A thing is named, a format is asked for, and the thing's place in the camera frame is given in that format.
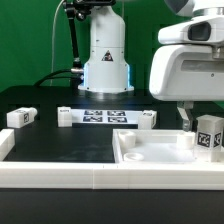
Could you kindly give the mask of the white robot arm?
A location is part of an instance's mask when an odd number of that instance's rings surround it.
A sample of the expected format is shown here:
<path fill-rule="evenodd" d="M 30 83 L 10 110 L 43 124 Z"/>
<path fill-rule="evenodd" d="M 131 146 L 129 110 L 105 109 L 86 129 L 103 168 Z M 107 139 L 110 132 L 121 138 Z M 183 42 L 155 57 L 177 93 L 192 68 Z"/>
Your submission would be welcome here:
<path fill-rule="evenodd" d="M 149 90 L 158 100 L 175 101 L 183 129 L 192 129 L 195 101 L 224 101 L 224 0 L 164 0 L 188 20 L 162 28 L 150 71 Z M 90 58 L 79 87 L 99 96 L 131 91 L 124 59 L 125 23 L 107 2 L 91 10 Z"/>

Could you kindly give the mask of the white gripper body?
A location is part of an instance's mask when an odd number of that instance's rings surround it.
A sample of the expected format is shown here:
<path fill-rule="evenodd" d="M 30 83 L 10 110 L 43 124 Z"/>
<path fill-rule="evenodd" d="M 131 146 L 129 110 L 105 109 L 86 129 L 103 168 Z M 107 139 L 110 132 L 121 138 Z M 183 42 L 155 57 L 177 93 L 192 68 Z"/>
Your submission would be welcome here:
<path fill-rule="evenodd" d="M 224 16 L 162 28 L 149 90 L 165 101 L 224 101 Z"/>

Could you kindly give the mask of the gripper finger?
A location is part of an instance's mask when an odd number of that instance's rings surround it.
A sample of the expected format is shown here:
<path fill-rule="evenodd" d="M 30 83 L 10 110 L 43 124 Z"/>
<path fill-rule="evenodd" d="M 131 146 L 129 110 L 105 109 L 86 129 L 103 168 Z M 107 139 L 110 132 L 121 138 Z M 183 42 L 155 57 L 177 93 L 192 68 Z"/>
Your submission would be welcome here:
<path fill-rule="evenodd" d="M 189 132 L 192 130 L 193 117 L 191 110 L 193 109 L 194 103 L 192 101 L 179 101 L 177 103 L 177 109 L 183 120 L 182 128 L 184 131 Z"/>

